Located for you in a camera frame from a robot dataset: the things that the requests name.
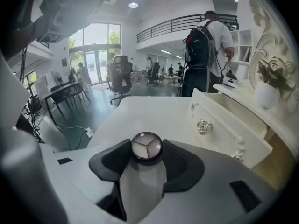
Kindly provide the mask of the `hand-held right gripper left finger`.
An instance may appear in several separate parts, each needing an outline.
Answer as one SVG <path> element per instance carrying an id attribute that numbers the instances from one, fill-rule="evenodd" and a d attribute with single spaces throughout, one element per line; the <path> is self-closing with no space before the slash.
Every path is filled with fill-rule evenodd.
<path id="1" fill-rule="evenodd" d="M 56 153 L 55 157 L 71 182 L 90 201 L 112 216 L 127 221 L 120 178 L 131 159 L 131 141 L 114 146 Z"/>

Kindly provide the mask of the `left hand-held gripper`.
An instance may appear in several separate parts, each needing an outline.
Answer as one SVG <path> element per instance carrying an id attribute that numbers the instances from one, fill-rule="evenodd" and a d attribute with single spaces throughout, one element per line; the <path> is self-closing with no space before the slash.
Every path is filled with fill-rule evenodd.
<path id="1" fill-rule="evenodd" d="M 105 0 L 43 0 L 39 6 L 48 18 L 38 42 L 57 43 L 91 24 Z"/>

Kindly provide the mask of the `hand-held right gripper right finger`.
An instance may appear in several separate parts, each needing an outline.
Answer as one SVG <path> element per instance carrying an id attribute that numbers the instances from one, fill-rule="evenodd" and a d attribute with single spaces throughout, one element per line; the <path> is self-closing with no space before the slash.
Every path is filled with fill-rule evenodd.
<path id="1" fill-rule="evenodd" d="M 144 224 L 255 224 L 277 198 L 229 155 L 168 140 L 162 147 L 167 181 Z"/>

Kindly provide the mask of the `small white drawer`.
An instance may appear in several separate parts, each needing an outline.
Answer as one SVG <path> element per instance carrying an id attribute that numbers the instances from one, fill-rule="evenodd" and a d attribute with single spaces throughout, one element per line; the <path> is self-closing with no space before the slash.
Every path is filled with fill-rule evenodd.
<path id="1" fill-rule="evenodd" d="M 194 89 L 187 117 L 200 146 L 226 154 L 252 168 L 264 160 L 272 146 L 265 141 L 268 126 L 249 109 L 222 93 Z M 209 121 L 213 130 L 200 135 L 199 120 Z"/>

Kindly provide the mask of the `round makeup compact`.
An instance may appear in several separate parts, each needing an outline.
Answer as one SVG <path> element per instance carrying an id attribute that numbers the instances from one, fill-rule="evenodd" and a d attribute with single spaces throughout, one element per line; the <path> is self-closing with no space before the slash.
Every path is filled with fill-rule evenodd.
<path id="1" fill-rule="evenodd" d="M 131 154 L 133 159 L 140 165 L 153 166 L 162 159 L 162 140 L 152 132 L 138 133 L 131 140 Z"/>

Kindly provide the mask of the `glass entrance door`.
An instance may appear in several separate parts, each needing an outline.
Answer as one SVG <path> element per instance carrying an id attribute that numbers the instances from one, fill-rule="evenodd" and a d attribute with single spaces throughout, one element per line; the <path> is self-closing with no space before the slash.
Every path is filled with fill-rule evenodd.
<path id="1" fill-rule="evenodd" d="M 70 66 L 79 72 L 82 63 L 91 85 L 107 81 L 108 62 L 120 54 L 120 24 L 92 23 L 69 37 Z"/>

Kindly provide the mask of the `table with black legs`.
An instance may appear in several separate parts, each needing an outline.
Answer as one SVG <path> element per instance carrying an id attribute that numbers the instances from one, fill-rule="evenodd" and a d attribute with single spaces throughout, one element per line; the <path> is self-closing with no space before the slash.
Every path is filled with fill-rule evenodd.
<path id="1" fill-rule="evenodd" d="M 70 108 L 70 105 L 68 103 L 68 98 L 80 95 L 81 93 L 83 94 L 82 99 L 84 103 L 86 103 L 85 97 L 89 102 L 91 102 L 86 91 L 83 89 L 82 80 L 79 80 L 74 83 L 64 84 L 62 86 L 55 86 L 51 89 L 51 92 L 49 94 L 42 97 L 42 99 L 45 101 L 48 114 L 50 115 L 50 118 L 56 127 L 57 127 L 57 123 L 53 117 L 52 109 L 50 108 L 50 102 L 48 100 L 52 99 L 54 101 L 55 107 L 60 112 L 60 114 L 65 118 L 65 116 L 63 115 L 59 107 L 59 104 L 65 102 L 67 106 Z"/>

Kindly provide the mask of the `black office chair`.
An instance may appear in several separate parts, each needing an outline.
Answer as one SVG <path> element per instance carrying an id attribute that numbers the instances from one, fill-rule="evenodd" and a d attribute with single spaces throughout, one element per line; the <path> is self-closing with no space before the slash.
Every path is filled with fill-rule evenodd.
<path id="1" fill-rule="evenodd" d="M 146 85 L 153 84 L 158 86 L 158 72 L 160 69 L 159 62 L 155 62 L 150 73 L 148 74 L 148 81 Z"/>
<path id="2" fill-rule="evenodd" d="M 132 88 L 130 75 L 133 65 L 128 61 L 127 56 L 115 55 L 107 67 L 109 71 L 108 77 L 111 82 L 109 89 L 118 94 L 118 97 L 110 100 L 110 104 L 112 105 L 113 101 L 119 100 L 119 105 L 123 98 L 131 96 L 128 93 Z"/>

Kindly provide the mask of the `black balcony railing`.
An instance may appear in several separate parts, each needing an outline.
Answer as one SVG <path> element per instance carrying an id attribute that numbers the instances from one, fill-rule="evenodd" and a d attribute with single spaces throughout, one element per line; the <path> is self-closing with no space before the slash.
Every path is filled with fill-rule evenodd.
<path id="1" fill-rule="evenodd" d="M 137 43 L 141 43 L 151 38 L 172 32 L 191 30 L 198 26 L 198 24 L 202 22 L 204 18 L 204 14 L 193 14 L 161 22 L 138 33 L 136 35 Z M 226 25 L 230 31 L 239 29 L 238 18 L 236 15 L 218 14 L 218 18 L 219 22 Z"/>

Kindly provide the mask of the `potted plant in white pot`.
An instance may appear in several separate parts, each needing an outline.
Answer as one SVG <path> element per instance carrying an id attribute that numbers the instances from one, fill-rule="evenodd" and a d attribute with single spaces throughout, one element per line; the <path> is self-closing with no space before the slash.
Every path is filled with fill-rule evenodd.
<path id="1" fill-rule="evenodd" d="M 258 61 L 258 74 L 261 80 L 256 84 L 254 96 L 257 103 L 264 109 L 275 107 L 285 91 L 292 87 L 284 77 L 283 68 L 273 68 L 266 60 Z"/>

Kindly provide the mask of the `black device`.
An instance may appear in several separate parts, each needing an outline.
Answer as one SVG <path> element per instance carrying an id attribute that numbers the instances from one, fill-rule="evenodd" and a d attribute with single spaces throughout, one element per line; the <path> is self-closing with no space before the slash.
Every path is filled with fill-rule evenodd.
<path id="1" fill-rule="evenodd" d="M 235 84 L 235 85 L 237 85 L 238 80 L 237 80 L 236 76 L 232 73 L 232 70 L 229 70 L 225 74 L 223 82 L 226 83 L 226 84 Z"/>

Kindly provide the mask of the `white cubby shelf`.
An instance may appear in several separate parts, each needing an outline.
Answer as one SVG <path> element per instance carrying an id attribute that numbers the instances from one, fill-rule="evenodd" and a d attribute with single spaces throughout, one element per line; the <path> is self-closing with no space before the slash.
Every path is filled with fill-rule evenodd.
<path id="1" fill-rule="evenodd" d="M 231 31 L 235 53 L 231 59 L 230 66 L 238 68 L 239 65 L 249 66 L 253 50 L 253 38 L 251 30 Z"/>

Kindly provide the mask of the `carved white mirror frame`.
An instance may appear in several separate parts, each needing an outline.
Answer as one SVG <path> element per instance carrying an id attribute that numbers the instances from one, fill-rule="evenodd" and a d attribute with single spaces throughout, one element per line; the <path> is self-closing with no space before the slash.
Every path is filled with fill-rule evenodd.
<path id="1" fill-rule="evenodd" d="M 273 68 L 283 68 L 284 77 L 292 90 L 285 91 L 275 107 L 294 113 L 299 108 L 299 64 L 292 57 L 289 44 L 281 30 L 260 1 L 249 0 L 249 7 L 254 23 L 261 29 L 249 64 L 250 84 L 255 90 L 256 84 L 261 80 L 257 71 L 258 61 L 262 59 L 270 62 Z"/>

